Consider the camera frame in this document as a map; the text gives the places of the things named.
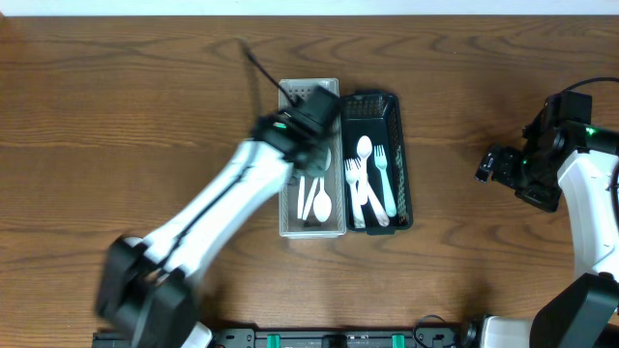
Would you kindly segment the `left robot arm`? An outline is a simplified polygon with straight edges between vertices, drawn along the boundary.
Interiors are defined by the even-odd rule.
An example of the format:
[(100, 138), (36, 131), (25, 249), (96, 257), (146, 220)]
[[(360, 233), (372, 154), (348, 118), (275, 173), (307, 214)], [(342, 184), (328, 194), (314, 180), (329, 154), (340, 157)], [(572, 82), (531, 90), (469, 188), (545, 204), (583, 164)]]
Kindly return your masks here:
[(195, 289), (221, 248), (296, 170), (318, 177), (336, 111), (281, 110), (258, 118), (216, 178), (143, 238), (121, 236), (106, 254), (96, 313), (132, 347), (207, 347)]

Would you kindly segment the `mint green plastic fork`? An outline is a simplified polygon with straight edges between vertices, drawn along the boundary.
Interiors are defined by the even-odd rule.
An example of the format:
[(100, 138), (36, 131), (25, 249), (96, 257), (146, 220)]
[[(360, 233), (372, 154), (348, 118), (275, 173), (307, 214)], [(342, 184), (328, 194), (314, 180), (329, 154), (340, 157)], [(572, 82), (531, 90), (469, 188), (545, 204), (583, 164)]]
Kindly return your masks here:
[(375, 145), (373, 148), (374, 164), (380, 172), (385, 211), (389, 218), (397, 214), (396, 202), (387, 173), (388, 161), (383, 145)]

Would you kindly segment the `white plastic fork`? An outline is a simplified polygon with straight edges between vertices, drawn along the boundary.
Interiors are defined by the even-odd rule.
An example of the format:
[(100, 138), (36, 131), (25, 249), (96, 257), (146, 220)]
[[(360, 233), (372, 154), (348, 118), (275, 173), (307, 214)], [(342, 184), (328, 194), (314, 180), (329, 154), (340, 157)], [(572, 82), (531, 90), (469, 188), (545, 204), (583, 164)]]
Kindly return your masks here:
[(349, 185), (353, 223), (355, 228), (365, 228), (365, 219), (362, 206), (358, 199), (357, 183), (359, 181), (359, 167), (354, 159), (347, 159), (344, 163), (345, 181)]
[[(357, 165), (359, 167), (360, 160), (359, 159), (354, 159), (354, 160), (357, 162)], [(378, 224), (381, 227), (387, 227), (390, 224), (390, 219), (387, 216), (385, 209), (382, 207), (381, 203), (379, 202), (378, 198), (376, 197), (370, 185), (368, 185), (368, 200), (369, 200), (370, 207), (376, 217)]]

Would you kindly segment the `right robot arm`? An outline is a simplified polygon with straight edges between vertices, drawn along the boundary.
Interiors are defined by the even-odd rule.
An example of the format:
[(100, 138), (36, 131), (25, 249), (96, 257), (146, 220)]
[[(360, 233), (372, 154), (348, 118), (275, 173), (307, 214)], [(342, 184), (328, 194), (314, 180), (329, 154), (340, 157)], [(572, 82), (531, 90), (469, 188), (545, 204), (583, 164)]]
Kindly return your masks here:
[(618, 328), (618, 135), (565, 121), (539, 133), (537, 164), (555, 172), (568, 206), (575, 280), (532, 320), (485, 315), (466, 324), (460, 347), (615, 347)]

